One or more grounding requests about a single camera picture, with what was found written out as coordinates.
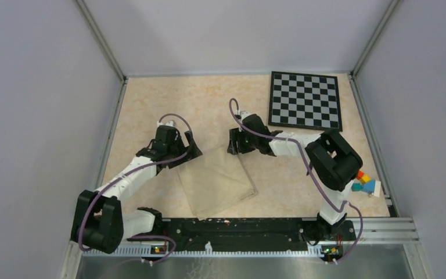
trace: beige marbled surface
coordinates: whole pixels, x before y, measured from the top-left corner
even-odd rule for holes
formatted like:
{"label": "beige marbled surface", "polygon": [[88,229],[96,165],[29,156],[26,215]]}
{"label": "beige marbled surface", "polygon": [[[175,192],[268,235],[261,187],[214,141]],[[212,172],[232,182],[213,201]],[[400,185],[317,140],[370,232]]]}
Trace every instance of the beige marbled surface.
{"label": "beige marbled surface", "polygon": [[[370,177],[378,178],[347,75],[330,76],[337,76],[339,82],[342,135],[363,159],[362,170]],[[156,132],[156,121],[165,113],[178,113],[187,119],[203,152],[227,145],[228,130],[237,127],[228,110],[231,97],[239,101],[240,109],[258,114],[267,123],[270,83],[269,74],[130,78],[104,182],[118,174],[134,154],[149,143]],[[181,121],[178,127],[185,131]],[[317,133],[296,128],[270,126],[269,129]],[[301,159],[272,158],[257,151],[241,158],[258,194],[214,217],[316,216],[322,198],[312,180],[305,176]],[[383,198],[370,198],[363,192],[355,192],[350,201],[364,216],[389,216]],[[143,185],[124,205],[124,211],[131,212],[140,206],[155,208],[165,217],[193,217],[175,169],[165,169]],[[348,215],[357,216],[350,208]]]}

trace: chessboard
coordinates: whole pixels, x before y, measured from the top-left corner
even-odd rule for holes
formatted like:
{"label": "chessboard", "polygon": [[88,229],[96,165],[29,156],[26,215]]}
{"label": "chessboard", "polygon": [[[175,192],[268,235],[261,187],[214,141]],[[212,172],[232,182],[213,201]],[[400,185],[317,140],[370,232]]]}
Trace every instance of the chessboard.
{"label": "chessboard", "polygon": [[273,71],[268,124],[342,131],[337,77]]}

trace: robotic arm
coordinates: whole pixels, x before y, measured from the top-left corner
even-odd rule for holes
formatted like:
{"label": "robotic arm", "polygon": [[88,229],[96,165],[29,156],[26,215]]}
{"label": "robotic arm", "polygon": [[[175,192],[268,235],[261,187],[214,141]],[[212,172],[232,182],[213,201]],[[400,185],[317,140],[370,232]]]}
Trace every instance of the robotic arm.
{"label": "robotic arm", "polygon": [[[230,129],[230,143],[228,153],[248,153],[258,149],[262,154],[269,156],[295,156],[301,157],[301,153],[294,139],[299,142],[310,160],[310,166],[314,166],[319,179],[326,186],[323,191],[335,207],[340,208],[343,201],[347,200],[351,186],[363,165],[360,156],[346,142],[336,130],[328,130],[322,134],[296,135],[283,131],[270,132],[261,118],[256,114],[245,111],[237,111],[235,117],[242,125],[265,136],[282,139],[264,138],[243,130],[241,127]],[[341,225],[345,219],[344,207],[337,212],[325,199],[322,202],[321,211],[318,214],[318,222],[325,227],[322,235],[330,235],[334,229]]]}
{"label": "robotic arm", "polygon": [[[153,229],[155,215],[152,209],[139,208],[136,212],[122,214],[125,203],[145,182],[157,176],[162,169],[176,167],[202,155],[194,142],[191,131],[185,132],[189,146],[182,142],[174,121],[158,122],[156,136],[150,144],[136,153],[131,163],[107,184],[95,192],[83,191],[76,203],[71,240],[78,242],[80,228],[88,207],[98,193],[102,196],[87,216],[82,243],[105,253],[112,253],[123,239]],[[182,159],[172,160],[187,153]]]}

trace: white wall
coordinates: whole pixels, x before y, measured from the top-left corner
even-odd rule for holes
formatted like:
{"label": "white wall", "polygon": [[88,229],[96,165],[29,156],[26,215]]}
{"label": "white wall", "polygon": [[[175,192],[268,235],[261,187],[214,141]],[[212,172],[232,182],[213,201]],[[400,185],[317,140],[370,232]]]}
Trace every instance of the white wall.
{"label": "white wall", "polygon": [[446,1],[404,1],[359,76],[397,207],[446,278]]}
{"label": "white wall", "polygon": [[0,0],[0,278],[56,278],[120,82],[73,1]]}
{"label": "white wall", "polygon": [[389,0],[86,0],[129,76],[352,70]]}

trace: cable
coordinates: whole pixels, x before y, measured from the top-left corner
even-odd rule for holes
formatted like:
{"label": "cable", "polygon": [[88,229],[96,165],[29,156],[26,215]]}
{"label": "cable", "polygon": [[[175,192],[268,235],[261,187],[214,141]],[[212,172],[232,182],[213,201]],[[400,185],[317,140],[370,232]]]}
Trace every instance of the cable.
{"label": "cable", "polygon": [[[192,129],[190,128],[189,123],[182,116],[180,116],[180,115],[178,115],[176,113],[167,113],[166,115],[164,115],[164,116],[162,116],[160,118],[159,122],[161,122],[167,116],[175,116],[175,117],[179,118],[187,126],[187,129],[189,130],[189,132],[192,132]],[[158,164],[168,164],[168,163],[172,163],[172,162],[175,162],[177,160],[180,160],[180,159],[182,159],[183,157],[185,157],[188,154],[188,151],[190,150],[191,146],[192,146],[192,143],[189,142],[189,148],[187,149],[187,151],[184,152],[184,154],[182,154],[182,155],[180,155],[180,156],[178,156],[176,158],[169,159],[169,160],[164,160],[164,161],[159,161],[159,162],[152,162],[152,163],[145,164],[143,166],[136,167],[136,168],[126,172],[123,175],[123,177],[127,177],[127,176],[131,175],[132,173],[134,173],[134,172],[136,172],[138,170],[142,170],[142,169],[144,169],[146,167],[156,166]],[[104,189],[102,189],[100,192],[98,192],[98,194],[93,198],[93,200],[89,204],[88,209],[86,210],[85,216],[83,217],[83,220],[81,222],[80,233],[79,233],[79,236],[78,236],[78,245],[79,245],[81,251],[86,252],[86,251],[90,251],[92,249],[92,248],[86,248],[86,247],[83,246],[84,229],[85,229],[85,226],[86,226],[86,222],[88,220],[88,216],[91,213],[91,210],[93,210],[93,207],[95,206],[95,203],[98,201],[98,199],[106,191],[108,191],[113,185],[117,184],[122,179],[123,179],[122,177],[117,177],[115,180],[110,182]]]}
{"label": "cable", "polygon": [[138,259],[137,257],[136,258],[130,258],[130,259],[127,259],[127,260],[123,260],[122,262],[117,263],[115,266],[107,269],[100,277],[98,277],[98,279],[103,278],[105,275],[110,273],[112,270],[118,268],[119,266],[123,265],[124,263],[128,263],[128,262],[145,262],[145,261],[150,263],[151,265],[156,264],[156,263],[161,263],[161,262],[165,261],[175,251],[175,248],[177,247],[177,244],[175,243],[175,241],[172,238],[166,237],[166,236],[163,236],[163,235],[135,235],[135,236],[131,237],[130,239],[164,239],[164,240],[168,240],[168,241],[170,241],[172,243],[172,248],[170,249],[170,251],[168,251],[168,253],[166,255],[164,255],[163,257],[155,260],[154,262],[146,261],[143,258]]}
{"label": "cable", "polygon": [[350,252],[353,250],[353,248],[355,248],[355,246],[357,245],[361,234],[363,232],[363,217],[362,214],[360,213],[360,210],[352,205],[351,203],[349,203],[348,201],[343,201],[343,203],[341,204],[340,208],[337,208],[336,205],[329,199],[329,197],[326,195],[326,192],[324,192],[324,190],[322,189],[319,181],[317,180],[317,178],[315,177],[314,173],[312,172],[312,169],[310,168],[310,165],[307,162],[307,158],[305,157],[305,154],[303,153],[303,148],[301,147],[300,143],[298,142],[298,140],[294,139],[294,138],[282,138],[282,137],[274,137],[271,135],[264,135],[258,132],[255,132],[247,127],[245,127],[242,122],[239,121],[239,119],[235,116],[235,113],[233,112],[232,109],[232,102],[235,102],[235,105],[237,107],[237,110],[239,110],[239,104],[238,101],[235,98],[231,98],[229,103],[228,103],[228,107],[230,108],[230,112],[232,113],[232,117],[235,120],[235,122],[237,122],[237,124],[244,130],[246,130],[247,132],[256,135],[258,137],[262,137],[262,138],[267,138],[270,140],[279,140],[279,141],[291,141],[294,142],[297,147],[298,147],[298,151],[300,152],[300,156],[303,160],[303,163],[305,164],[305,168],[307,169],[307,172],[310,173],[310,178],[312,179],[312,181],[314,182],[315,186],[317,187],[317,190],[321,193],[322,197],[324,198],[324,200],[329,204],[330,207],[332,207],[332,209],[334,209],[336,212],[341,213],[344,210],[344,207],[346,204],[348,204],[351,208],[355,209],[358,212],[358,216],[360,218],[360,231],[358,233],[357,239],[353,242],[351,248],[343,255],[343,257],[341,259],[344,259],[347,255],[350,254]]}

